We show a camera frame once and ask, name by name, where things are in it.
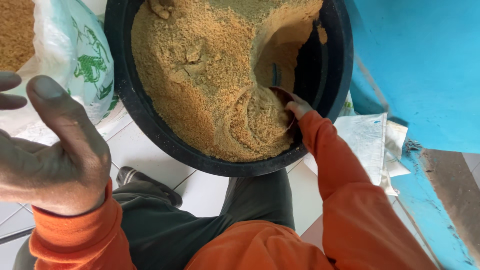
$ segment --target hand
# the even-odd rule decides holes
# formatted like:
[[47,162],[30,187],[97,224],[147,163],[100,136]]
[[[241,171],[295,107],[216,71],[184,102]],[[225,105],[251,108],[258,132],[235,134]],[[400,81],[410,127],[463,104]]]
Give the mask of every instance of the hand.
[[298,121],[309,111],[313,110],[308,102],[301,99],[299,96],[292,94],[295,101],[287,103],[285,109],[291,110],[295,114]]
[[[0,92],[21,81],[15,73],[0,72]],[[50,77],[32,78],[26,91],[60,142],[48,147],[0,130],[0,200],[31,203],[63,216],[98,208],[105,200],[111,166],[107,143],[83,106]],[[0,110],[21,108],[26,102],[0,94]]]

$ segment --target person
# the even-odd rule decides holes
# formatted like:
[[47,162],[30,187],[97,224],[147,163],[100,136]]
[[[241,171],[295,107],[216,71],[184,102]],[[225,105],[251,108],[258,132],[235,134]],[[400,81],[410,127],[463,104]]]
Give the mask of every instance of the person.
[[[0,73],[0,91],[20,82]],[[83,107],[47,76],[32,78],[26,93],[60,142],[1,132],[0,200],[32,204],[36,222],[15,269],[436,269],[330,120],[298,97],[287,109],[318,164],[324,253],[295,233],[285,169],[230,178],[220,215],[197,218],[176,208],[178,194],[131,168],[112,192],[108,145]],[[0,93],[2,110],[26,103]]]

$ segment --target orange sweatshirt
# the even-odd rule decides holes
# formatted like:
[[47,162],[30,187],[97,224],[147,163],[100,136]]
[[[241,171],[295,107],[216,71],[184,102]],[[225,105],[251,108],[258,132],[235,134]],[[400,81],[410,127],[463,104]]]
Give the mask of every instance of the orange sweatshirt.
[[[202,247],[185,269],[436,269],[382,189],[370,183],[330,120],[310,111],[299,126],[303,142],[318,164],[325,254],[290,228],[267,221],[243,221]],[[78,217],[56,217],[34,207],[36,229],[30,251],[38,257],[37,270],[136,269],[120,228],[122,210],[110,190],[111,181],[105,203]]]

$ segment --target brown powder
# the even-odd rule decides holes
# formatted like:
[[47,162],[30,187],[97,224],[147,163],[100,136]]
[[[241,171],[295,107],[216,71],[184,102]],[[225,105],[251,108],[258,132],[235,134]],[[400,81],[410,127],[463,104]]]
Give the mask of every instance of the brown powder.
[[325,28],[319,25],[317,27],[317,31],[318,31],[318,38],[320,39],[320,43],[325,45],[325,43],[327,43],[327,40],[328,40],[327,32],[325,31]]
[[132,52],[156,111],[183,141],[220,159],[261,160],[288,149],[288,116],[268,89],[272,64],[292,91],[298,49],[321,5],[146,1],[133,22]]
[[0,71],[18,71],[34,54],[32,0],[0,1]]

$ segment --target shoe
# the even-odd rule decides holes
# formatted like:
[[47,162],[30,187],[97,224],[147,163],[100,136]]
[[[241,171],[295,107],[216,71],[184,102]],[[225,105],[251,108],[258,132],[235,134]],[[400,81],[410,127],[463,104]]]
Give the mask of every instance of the shoe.
[[181,196],[173,191],[171,188],[168,186],[160,183],[159,181],[156,181],[148,176],[146,176],[144,173],[137,171],[136,169],[132,167],[121,167],[119,173],[117,174],[117,183],[119,184],[119,187],[124,186],[130,182],[133,181],[147,181],[158,188],[167,195],[167,198],[170,200],[170,203],[172,204],[173,207],[180,208],[182,205],[183,201],[181,199]]

